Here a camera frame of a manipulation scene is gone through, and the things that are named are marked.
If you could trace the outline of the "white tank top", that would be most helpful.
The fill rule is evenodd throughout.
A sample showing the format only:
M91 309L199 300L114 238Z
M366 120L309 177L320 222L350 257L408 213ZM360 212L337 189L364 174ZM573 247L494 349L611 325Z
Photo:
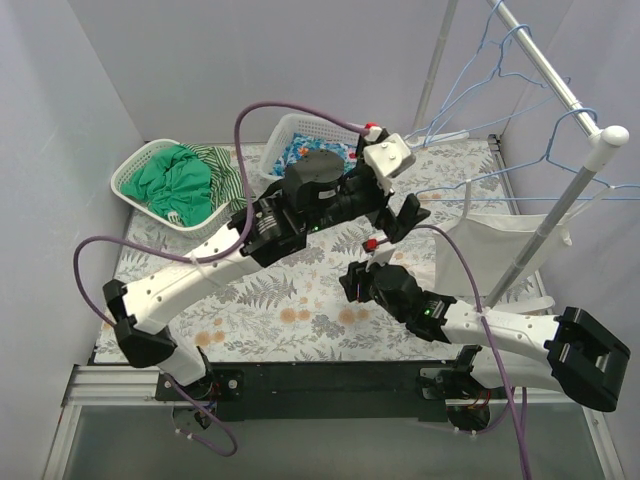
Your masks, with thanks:
M491 293L516 256L527 244L544 214L476 214L470 211L471 185L465 184L462 215L439 225L436 232L434 291L454 297L471 296L473 290L454 249L465 258L481 296Z

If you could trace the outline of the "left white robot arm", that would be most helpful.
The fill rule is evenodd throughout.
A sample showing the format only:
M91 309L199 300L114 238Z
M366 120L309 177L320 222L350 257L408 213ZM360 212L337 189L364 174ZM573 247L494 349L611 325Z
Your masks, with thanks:
M156 366L188 398L205 398L213 386L210 364L181 334L170 331L170 322L214 289L304 249L311 233L365 216L389 239L403 239L430 214L415 195L405 199L398 214L388 206L392 179L415 161L413 153L388 141L366 147L350 172L344 172L341 157L311 152L287 167L250 209L236 212L194 249L188 262L128 284L109 281L103 293L128 363Z

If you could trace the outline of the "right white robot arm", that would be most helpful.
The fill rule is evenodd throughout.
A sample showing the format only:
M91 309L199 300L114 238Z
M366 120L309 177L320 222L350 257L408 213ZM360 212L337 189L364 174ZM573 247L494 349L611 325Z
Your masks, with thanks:
M339 282L351 301L373 301L418 338L498 350L487 363L468 362L452 373L454 389L475 397L512 386L563 392L601 412L616 410L630 359L629 348L587 311L523 315L476 308L422 289L402 266L352 262Z

